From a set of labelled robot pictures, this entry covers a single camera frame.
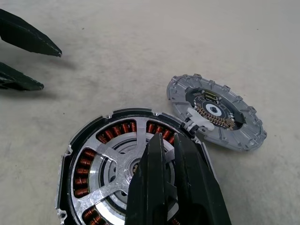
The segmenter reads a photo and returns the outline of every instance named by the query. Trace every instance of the screw hole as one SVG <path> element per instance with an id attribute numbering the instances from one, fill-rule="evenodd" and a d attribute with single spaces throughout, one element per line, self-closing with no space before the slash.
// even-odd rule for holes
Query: screw hole
<path id="1" fill-rule="evenodd" d="M 112 176 L 111 179 L 110 179 L 110 182 L 113 182 L 114 179 L 116 179 L 116 176 Z"/>

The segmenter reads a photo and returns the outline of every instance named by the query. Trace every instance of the mounting hole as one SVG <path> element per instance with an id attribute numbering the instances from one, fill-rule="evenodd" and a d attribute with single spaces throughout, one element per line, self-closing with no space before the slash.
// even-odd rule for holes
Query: mounting hole
<path id="1" fill-rule="evenodd" d="M 111 179 L 110 179 L 110 182 L 113 182 L 114 179 L 116 179 L 116 176 L 112 176 Z"/>

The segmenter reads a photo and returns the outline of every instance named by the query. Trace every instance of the gray floor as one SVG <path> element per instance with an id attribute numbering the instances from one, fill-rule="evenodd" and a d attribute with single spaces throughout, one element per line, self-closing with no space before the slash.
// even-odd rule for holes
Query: gray floor
<path id="1" fill-rule="evenodd" d="M 268 137 L 252 153 L 207 144 L 233 225 L 300 224 L 300 2 L 296 0 L 2 0 L 62 58 L 0 42 L 0 61 L 45 84 L 0 92 L 0 224 L 58 225 L 60 156 L 100 114 L 172 113 L 174 75 L 227 84 Z"/>

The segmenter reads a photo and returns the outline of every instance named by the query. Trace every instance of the concrete floor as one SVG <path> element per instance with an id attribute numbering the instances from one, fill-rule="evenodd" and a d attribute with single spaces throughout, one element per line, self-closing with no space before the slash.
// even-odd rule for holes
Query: concrete floor
<path id="1" fill-rule="evenodd" d="M 89 120 L 117 108 L 172 113 L 174 75 L 202 74 L 256 108 L 252 153 L 207 144 L 233 225 L 300 224 L 300 2 L 2 0 L 62 58 L 0 42 L 0 61 L 45 85 L 0 92 L 0 223 L 58 225 L 60 156 Z"/>

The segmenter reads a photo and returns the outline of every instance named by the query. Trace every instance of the gray metal cover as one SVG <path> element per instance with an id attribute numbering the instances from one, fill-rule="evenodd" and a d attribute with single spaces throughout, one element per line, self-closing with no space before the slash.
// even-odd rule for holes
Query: gray metal cover
<path id="1" fill-rule="evenodd" d="M 256 150 L 267 137 L 262 121 L 256 116 L 256 110 L 248 106 L 241 96 L 235 95 L 226 85 L 221 86 L 214 81 L 205 80 L 199 74 L 174 76 L 167 87 L 167 97 L 172 101 L 175 113 L 182 120 L 186 121 L 191 115 L 188 108 L 193 108 L 186 100 L 187 89 L 202 89 L 216 93 L 221 98 L 230 102 L 245 119 L 245 123 L 237 130 L 228 130 L 215 126 L 209 131 L 205 127 L 200 127 L 196 135 L 203 135 L 204 139 L 237 151 Z"/>

